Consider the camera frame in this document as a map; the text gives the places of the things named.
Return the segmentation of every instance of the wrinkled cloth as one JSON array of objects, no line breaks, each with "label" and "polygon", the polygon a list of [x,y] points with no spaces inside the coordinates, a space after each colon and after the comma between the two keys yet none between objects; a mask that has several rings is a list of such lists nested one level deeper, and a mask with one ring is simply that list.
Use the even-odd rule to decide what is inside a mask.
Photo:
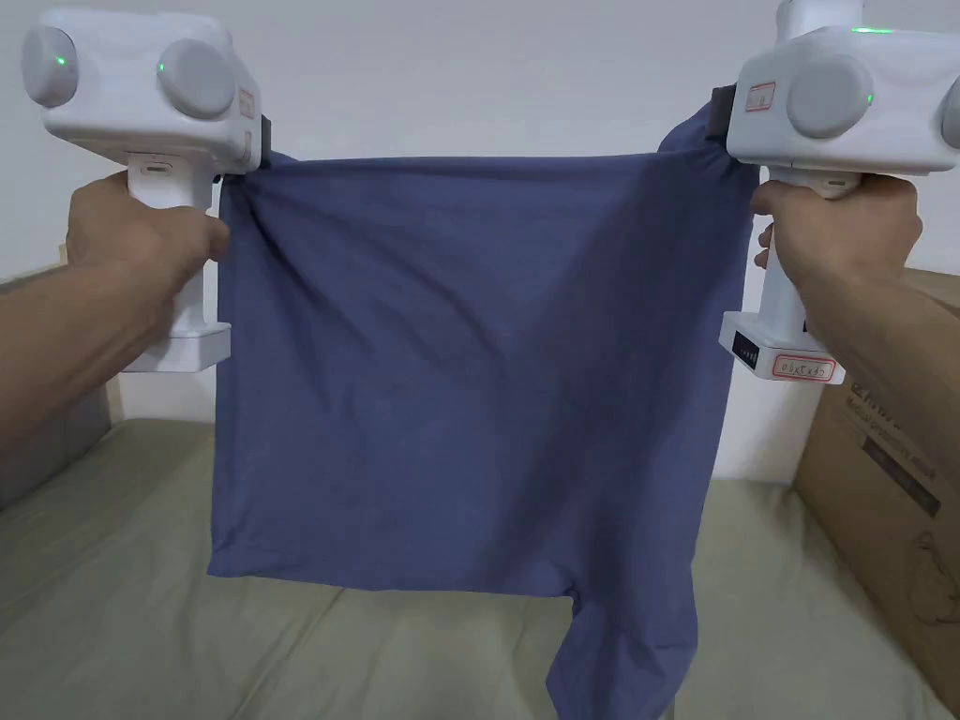
[{"label": "wrinkled cloth", "polygon": [[706,119],[650,155],[228,179],[210,573],[568,595],[561,720],[660,717],[757,184]]}]

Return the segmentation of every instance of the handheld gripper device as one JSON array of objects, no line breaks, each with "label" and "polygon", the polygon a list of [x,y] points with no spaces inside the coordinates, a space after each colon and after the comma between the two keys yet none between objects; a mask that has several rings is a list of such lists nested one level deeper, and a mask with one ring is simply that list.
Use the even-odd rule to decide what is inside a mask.
[{"label": "handheld gripper device", "polygon": [[[131,195],[151,207],[207,210],[216,179],[269,151],[259,87],[211,17],[50,10],[22,53],[46,130],[126,165]],[[200,273],[175,300],[170,337],[127,372],[197,372],[229,355],[229,324],[204,319]]]},{"label": "handheld gripper device", "polygon": [[[783,0],[777,44],[748,61],[728,152],[771,180],[838,199],[865,173],[923,176],[960,160],[960,36],[863,26],[864,0]],[[759,310],[724,315],[720,344],[757,377],[840,384],[776,237]]]}]

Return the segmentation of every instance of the white wall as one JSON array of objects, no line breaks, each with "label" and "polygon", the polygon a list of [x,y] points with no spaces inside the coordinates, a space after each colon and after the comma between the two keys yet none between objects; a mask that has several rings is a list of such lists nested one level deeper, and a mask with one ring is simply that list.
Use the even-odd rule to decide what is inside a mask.
[{"label": "white wall", "polygon": [[[870,2],[870,23],[960,32],[956,0]],[[0,276],[56,261],[70,192],[112,169],[47,136],[21,89],[20,39],[46,5],[6,0],[0,23]],[[772,42],[776,6],[777,0],[98,3],[226,21],[263,87],[275,147],[298,157],[649,151],[712,87],[733,82],[742,62]],[[913,264],[960,273],[954,250],[960,173],[921,185],[926,233]],[[748,307],[758,302],[760,282],[760,272],[751,270]],[[207,295],[212,306],[212,287]],[[126,377],[123,392],[131,415],[212,418],[210,372]],[[815,402],[814,389],[760,383],[738,368],[717,476],[788,480]]]}]

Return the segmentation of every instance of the red label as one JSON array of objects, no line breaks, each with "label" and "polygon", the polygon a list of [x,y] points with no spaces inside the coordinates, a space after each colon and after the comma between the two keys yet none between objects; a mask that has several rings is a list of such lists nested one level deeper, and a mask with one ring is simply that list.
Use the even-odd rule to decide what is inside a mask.
[{"label": "red label", "polygon": [[784,380],[830,382],[836,369],[836,360],[826,357],[778,355],[774,360],[774,377],[781,377]]},{"label": "red label", "polygon": [[253,120],[256,115],[256,104],[253,95],[242,87],[240,88],[240,114]]},{"label": "red label", "polygon": [[763,112],[774,106],[774,94],[777,92],[776,83],[754,85],[747,93],[747,112]]}]

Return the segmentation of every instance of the beige fabric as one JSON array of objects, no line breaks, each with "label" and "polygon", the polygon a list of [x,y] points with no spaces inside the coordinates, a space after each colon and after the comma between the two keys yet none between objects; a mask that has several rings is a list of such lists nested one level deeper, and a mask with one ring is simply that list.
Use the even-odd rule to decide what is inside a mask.
[{"label": "beige fabric", "polygon": [[[212,432],[136,420],[0,514],[0,716],[548,720],[565,600],[204,575]],[[793,495],[717,484],[676,720],[944,720]]]}]

